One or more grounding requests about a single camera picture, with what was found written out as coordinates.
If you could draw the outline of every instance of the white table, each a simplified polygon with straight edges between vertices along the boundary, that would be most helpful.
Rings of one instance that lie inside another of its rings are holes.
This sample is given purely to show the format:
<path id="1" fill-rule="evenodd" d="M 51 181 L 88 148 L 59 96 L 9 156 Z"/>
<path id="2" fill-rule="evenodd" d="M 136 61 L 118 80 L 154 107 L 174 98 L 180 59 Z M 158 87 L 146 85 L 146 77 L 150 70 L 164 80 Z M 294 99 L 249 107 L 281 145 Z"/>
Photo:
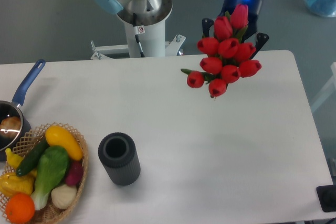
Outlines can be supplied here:
<path id="1" fill-rule="evenodd" d="M 331 185 L 294 56 L 260 52 L 259 73 L 213 100 L 180 68 L 204 56 L 47 62 L 22 107 L 34 126 L 69 123 L 86 138 L 90 167 L 69 223 L 255 224 L 328 219 L 316 187 Z M 0 65 L 11 100 L 32 63 Z M 130 186 L 111 182 L 97 150 L 109 133 L 135 141 Z"/>

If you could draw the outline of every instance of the gray floor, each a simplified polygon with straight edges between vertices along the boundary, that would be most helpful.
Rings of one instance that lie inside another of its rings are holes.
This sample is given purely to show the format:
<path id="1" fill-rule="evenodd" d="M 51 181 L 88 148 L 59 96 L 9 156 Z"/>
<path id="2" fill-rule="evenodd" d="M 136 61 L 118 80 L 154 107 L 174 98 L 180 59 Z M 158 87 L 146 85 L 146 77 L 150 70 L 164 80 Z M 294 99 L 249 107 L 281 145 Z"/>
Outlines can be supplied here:
<path id="1" fill-rule="evenodd" d="M 199 54 L 201 20 L 216 17 L 224 0 L 173 0 L 166 38 L 187 37 L 185 54 Z M 126 44 L 123 26 L 93 0 L 0 0 L 0 64 L 89 60 L 90 41 L 96 46 Z M 331 77 L 336 61 L 336 18 L 309 13 L 303 0 L 265 0 L 259 31 L 270 40 L 263 50 L 294 53 L 311 102 Z M 336 157 L 336 93 L 314 114 L 326 157 Z"/>

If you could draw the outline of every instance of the cucumber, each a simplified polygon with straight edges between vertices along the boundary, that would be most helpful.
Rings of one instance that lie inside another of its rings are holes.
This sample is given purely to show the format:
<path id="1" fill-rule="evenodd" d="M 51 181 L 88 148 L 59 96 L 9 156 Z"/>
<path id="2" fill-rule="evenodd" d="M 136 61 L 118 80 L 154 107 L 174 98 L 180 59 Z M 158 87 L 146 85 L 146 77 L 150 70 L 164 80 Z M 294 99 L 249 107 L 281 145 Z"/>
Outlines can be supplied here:
<path id="1" fill-rule="evenodd" d="M 36 168 L 40 157 L 48 147 L 49 144 L 47 140 L 43 138 L 21 161 L 16 169 L 16 176 L 21 177 L 27 175 L 31 170 Z"/>

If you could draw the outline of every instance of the fake fruit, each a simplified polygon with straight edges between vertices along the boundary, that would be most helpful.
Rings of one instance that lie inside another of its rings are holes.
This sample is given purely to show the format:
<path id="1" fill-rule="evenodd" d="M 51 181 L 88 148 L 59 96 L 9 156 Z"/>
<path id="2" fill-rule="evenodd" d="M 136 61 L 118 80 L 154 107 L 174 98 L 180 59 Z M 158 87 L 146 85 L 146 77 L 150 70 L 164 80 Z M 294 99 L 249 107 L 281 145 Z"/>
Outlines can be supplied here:
<path id="1" fill-rule="evenodd" d="M 14 139 L 21 128 L 21 119 L 17 116 L 5 118 L 0 124 L 0 135 L 9 139 Z"/>
<path id="2" fill-rule="evenodd" d="M 23 157 L 15 154 L 12 152 L 10 148 L 7 148 L 5 150 L 6 156 L 7 156 L 7 163 L 14 169 L 17 169 L 19 164 L 22 162 Z M 36 178 L 36 169 L 33 169 L 29 175 L 32 175 L 34 178 Z"/>
<path id="3" fill-rule="evenodd" d="M 34 187 L 34 178 L 27 175 L 17 177 L 15 173 L 5 173 L 0 176 L 0 191 L 8 198 L 17 193 L 31 195 Z"/>
<path id="4" fill-rule="evenodd" d="M 51 190 L 64 178 L 68 167 L 69 156 L 63 147 L 51 146 L 44 151 L 37 165 L 35 191 L 31 195 L 35 210 L 47 205 Z"/>
<path id="5" fill-rule="evenodd" d="M 16 194 L 7 202 L 5 213 L 12 223 L 28 222 L 35 213 L 34 202 L 29 195 Z"/>
<path id="6" fill-rule="evenodd" d="M 75 186 L 61 185 L 51 191 L 52 203 L 59 209 L 67 209 L 77 194 Z"/>
<path id="7" fill-rule="evenodd" d="M 75 186 L 82 179 L 83 173 L 82 164 L 78 161 L 73 161 L 64 181 L 68 186 Z"/>
<path id="8" fill-rule="evenodd" d="M 81 147 L 67 129 L 52 125 L 46 130 L 46 139 L 50 146 L 59 145 L 66 149 L 71 159 L 80 161 L 83 158 Z"/>
<path id="9" fill-rule="evenodd" d="M 21 163 L 16 169 L 16 176 L 24 176 L 33 170 L 42 156 L 43 152 L 49 147 L 47 141 L 42 139 L 37 145 L 35 145 L 30 152 L 23 158 Z"/>

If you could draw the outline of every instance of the yellow squash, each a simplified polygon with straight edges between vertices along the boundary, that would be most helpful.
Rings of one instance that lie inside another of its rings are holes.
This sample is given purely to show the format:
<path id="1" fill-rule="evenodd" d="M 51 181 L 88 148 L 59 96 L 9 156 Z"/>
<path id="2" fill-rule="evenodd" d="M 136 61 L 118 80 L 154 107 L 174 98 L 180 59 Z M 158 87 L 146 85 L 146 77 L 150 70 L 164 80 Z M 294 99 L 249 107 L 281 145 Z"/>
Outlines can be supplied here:
<path id="1" fill-rule="evenodd" d="M 5 152 L 7 156 L 7 163 L 12 168 L 16 169 L 21 163 L 21 161 L 23 160 L 23 157 L 13 153 L 10 148 L 7 148 Z M 36 178 L 36 175 L 37 175 L 36 169 L 33 169 L 29 174 L 32 175 L 34 178 Z"/>
<path id="2" fill-rule="evenodd" d="M 50 126 L 46 130 L 46 140 L 50 146 L 62 146 L 73 160 L 80 161 L 83 158 L 83 151 L 74 136 L 61 126 Z"/>
<path id="3" fill-rule="evenodd" d="M 34 178 L 30 175 L 17 177 L 15 173 L 5 173 L 0 176 L 0 191 L 9 198 L 17 193 L 31 195 L 34 189 Z"/>

